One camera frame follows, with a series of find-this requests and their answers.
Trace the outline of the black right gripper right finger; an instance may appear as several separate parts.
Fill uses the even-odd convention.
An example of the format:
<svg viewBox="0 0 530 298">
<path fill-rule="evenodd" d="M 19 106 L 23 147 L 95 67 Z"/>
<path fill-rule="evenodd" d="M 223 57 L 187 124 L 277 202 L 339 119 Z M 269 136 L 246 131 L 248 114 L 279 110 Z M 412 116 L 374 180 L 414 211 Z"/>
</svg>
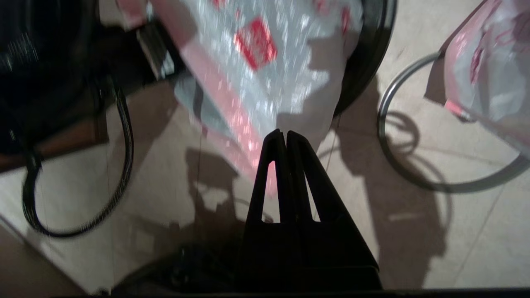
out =
<svg viewBox="0 0 530 298">
<path fill-rule="evenodd" d="M 310 143 L 289 131 L 286 146 L 304 280 L 322 290 L 381 290 L 378 264 Z"/>
</svg>

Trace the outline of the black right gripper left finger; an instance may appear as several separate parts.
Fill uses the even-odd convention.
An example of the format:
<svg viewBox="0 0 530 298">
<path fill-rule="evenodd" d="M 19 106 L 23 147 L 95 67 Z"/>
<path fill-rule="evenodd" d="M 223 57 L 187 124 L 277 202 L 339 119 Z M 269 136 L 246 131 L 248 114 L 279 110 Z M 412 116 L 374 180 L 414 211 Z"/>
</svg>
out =
<svg viewBox="0 0 530 298">
<path fill-rule="evenodd" d="M 263 222 L 269 165 L 275 164 L 279 223 Z M 260 154 L 240 249 L 240 287 L 244 290 L 291 289 L 290 277 L 301 263 L 287 149 L 280 130 L 268 134 Z"/>
</svg>

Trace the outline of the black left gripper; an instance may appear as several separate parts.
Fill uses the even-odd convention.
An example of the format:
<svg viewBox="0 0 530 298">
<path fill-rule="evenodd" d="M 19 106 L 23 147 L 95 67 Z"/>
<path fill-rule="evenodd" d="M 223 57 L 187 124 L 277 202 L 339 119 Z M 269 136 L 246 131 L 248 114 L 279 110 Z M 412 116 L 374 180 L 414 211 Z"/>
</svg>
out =
<svg viewBox="0 0 530 298">
<path fill-rule="evenodd" d="M 118 26 L 98 30 L 98 65 L 126 95 L 183 70 L 183 60 L 161 21 L 126 31 Z"/>
</svg>

